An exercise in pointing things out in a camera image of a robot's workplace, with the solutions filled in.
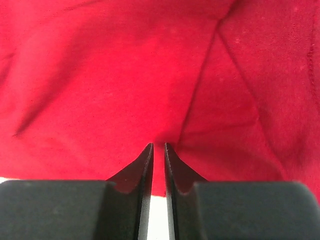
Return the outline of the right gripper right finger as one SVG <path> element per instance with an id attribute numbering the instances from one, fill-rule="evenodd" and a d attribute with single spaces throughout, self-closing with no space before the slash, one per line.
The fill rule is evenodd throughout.
<path id="1" fill-rule="evenodd" d="M 320 207 L 298 182 L 208 181 L 166 143 L 172 240 L 317 240 Z"/>

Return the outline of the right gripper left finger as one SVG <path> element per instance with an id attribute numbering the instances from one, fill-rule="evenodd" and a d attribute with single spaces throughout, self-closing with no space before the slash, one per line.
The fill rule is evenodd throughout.
<path id="1" fill-rule="evenodd" d="M 154 146 L 107 180 L 7 180 L 3 240 L 145 240 Z"/>

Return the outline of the dark red t-shirt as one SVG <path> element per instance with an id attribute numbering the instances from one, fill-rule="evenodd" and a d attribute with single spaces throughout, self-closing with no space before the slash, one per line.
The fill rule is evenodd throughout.
<path id="1" fill-rule="evenodd" d="M 320 194 L 317 0 L 3 0 L 0 175 L 107 179 L 164 144 L 210 181 Z"/>

